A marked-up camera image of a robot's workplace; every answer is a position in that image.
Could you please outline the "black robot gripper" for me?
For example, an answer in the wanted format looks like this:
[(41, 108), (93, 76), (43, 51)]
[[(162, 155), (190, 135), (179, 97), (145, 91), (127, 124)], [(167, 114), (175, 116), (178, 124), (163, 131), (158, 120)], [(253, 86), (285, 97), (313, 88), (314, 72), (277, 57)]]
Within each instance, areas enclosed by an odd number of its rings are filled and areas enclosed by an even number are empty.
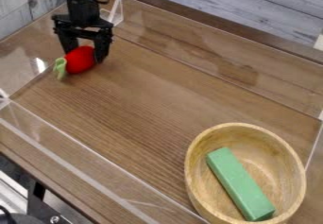
[(99, 4), (98, 0), (67, 0), (69, 13), (53, 16), (65, 53), (79, 47), (79, 38), (93, 40), (97, 63), (102, 63), (109, 55), (114, 27), (101, 16)]

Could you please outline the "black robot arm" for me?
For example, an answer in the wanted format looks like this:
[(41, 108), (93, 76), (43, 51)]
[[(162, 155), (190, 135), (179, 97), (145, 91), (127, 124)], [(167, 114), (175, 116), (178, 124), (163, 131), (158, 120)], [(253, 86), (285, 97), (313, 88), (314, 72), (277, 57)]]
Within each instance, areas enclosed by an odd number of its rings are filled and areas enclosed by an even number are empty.
[(110, 44), (113, 43), (114, 24), (102, 18), (101, 4), (107, 4), (109, 0), (66, 0), (67, 14), (55, 14), (54, 31), (66, 53), (77, 49), (79, 39), (94, 42), (94, 60), (102, 63), (109, 55)]

